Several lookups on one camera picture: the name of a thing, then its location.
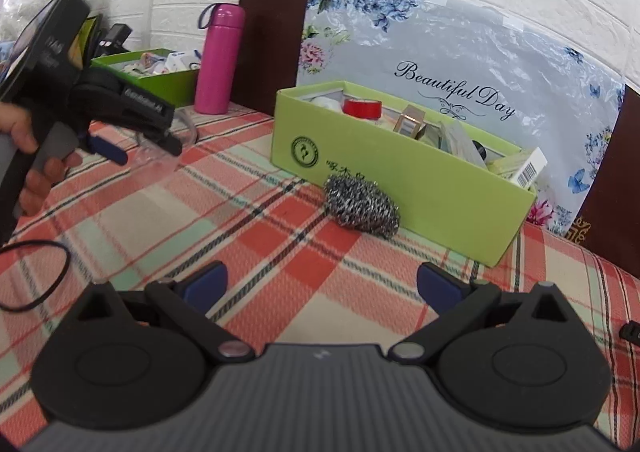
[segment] table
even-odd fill
[[[170,177],[157,182],[145,170],[88,156],[54,188],[43,213],[20,223],[19,240],[56,239],[73,261],[40,308],[0,313],[0,431],[12,442],[24,443],[45,424],[29,371],[89,282],[142,288],[212,260],[226,263],[229,288],[210,318],[258,351],[272,341],[388,348],[435,318],[415,287],[424,261],[513,291],[554,281],[614,371],[597,427],[622,447],[638,435],[639,350],[617,338],[629,318],[640,319],[638,282],[628,273],[529,224],[492,269],[404,229],[391,241],[347,231],[324,211],[318,187],[271,165],[271,117],[236,105],[224,116],[190,114],[200,141]],[[92,130],[136,153],[124,133]],[[55,259],[38,255],[0,258],[0,300],[30,296],[50,281]]]

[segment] finger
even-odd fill
[[[20,192],[20,207],[24,212],[24,215],[27,217],[33,217],[36,215],[44,204],[44,200],[41,197],[38,197],[36,194],[23,188]]]
[[[44,164],[44,176],[51,183],[60,183],[65,178],[66,167],[60,159],[51,158]]]
[[[65,159],[65,165],[68,167],[79,167],[82,164],[82,156],[78,152],[73,152]]]
[[[10,134],[22,152],[33,154],[38,149],[31,133],[31,115],[22,107],[0,104],[0,132]]]
[[[42,199],[46,199],[51,191],[51,181],[44,177],[40,172],[36,172],[36,170],[29,170],[27,178],[24,180],[24,185],[27,190],[33,192]]]

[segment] light green box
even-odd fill
[[[409,104],[349,82],[286,88],[278,92],[271,162],[322,186],[333,163],[378,183],[398,205],[401,224],[430,241],[493,266],[511,244],[536,194],[488,170],[420,141],[383,130],[348,115],[300,99],[342,89],[360,98],[379,99],[398,111]],[[452,118],[426,109],[425,120]],[[495,152],[520,148],[463,123],[469,136]]]
[[[146,51],[136,51],[132,53],[112,54],[94,58],[92,66],[106,67],[117,72],[118,76],[124,78],[129,83],[148,90],[151,94],[158,96],[171,103],[175,108],[193,105],[196,95],[196,84],[198,83],[199,70],[182,70],[180,72],[168,72],[167,74],[157,74],[156,76],[146,76],[136,78],[132,74],[114,69],[114,65],[123,62],[134,62],[140,59],[144,53],[155,53],[160,56],[167,56],[173,53],[168,49],[149,49]]]

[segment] pink thermos bottle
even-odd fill
[[[210,9],[209,20],[205,21]],[[198,27],[207,29],[207,39],[198,76],[195,109],[201,114],[226,114],[244,27],[244,9],[236,4],[212,4],[200,15]]]

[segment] black circular logo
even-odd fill
[[[291,155],[305,168],[311,168],[318,163],[318,147],[308,137],[300,136],[293,140]]]

